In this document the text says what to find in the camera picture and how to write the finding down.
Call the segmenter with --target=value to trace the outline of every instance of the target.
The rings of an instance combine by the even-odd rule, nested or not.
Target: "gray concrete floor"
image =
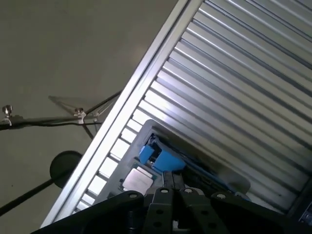
[[[29,117],[65,116],[48,95],[99,102],[121,89],[175,0],[3,0],[0,105]],[[64,150],[90,139],[75,126],[0,132],[0,206],[49,179]],[[0,217],[0,233],[39,228],[60,193],[51,186]]]

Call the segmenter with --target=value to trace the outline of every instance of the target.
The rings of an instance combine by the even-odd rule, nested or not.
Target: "silver bolt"
[[[11,105],[6,105],[2,107],[2,112],[5,113],[6,117],[10,117],[13,111],[13,107]]]
[[[193,191],[192,191],[191,189],[185,189],[184,192],[190,194],[190,193],[192,193]]]
[[[218,194],[216,197],[219,199],[225,199],[226,198],[226,196],[224,194]]]

